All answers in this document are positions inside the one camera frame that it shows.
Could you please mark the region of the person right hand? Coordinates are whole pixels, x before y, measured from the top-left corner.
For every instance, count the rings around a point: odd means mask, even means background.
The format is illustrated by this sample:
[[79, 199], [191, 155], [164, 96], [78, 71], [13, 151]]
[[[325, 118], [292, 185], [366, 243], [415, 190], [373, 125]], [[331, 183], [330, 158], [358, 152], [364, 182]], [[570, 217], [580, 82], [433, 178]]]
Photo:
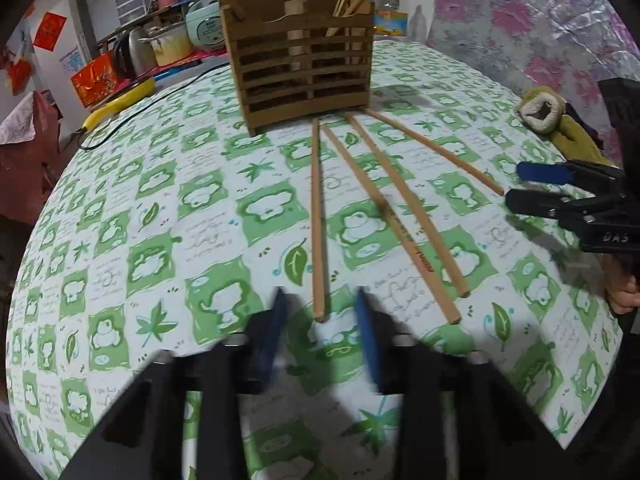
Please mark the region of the person right hand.
[[623, 315], [637, 310], [640, 306], [640, 296], [636, 278], [612, 255], [602, 255], [600, 261], [608, 304], [612, 311]]

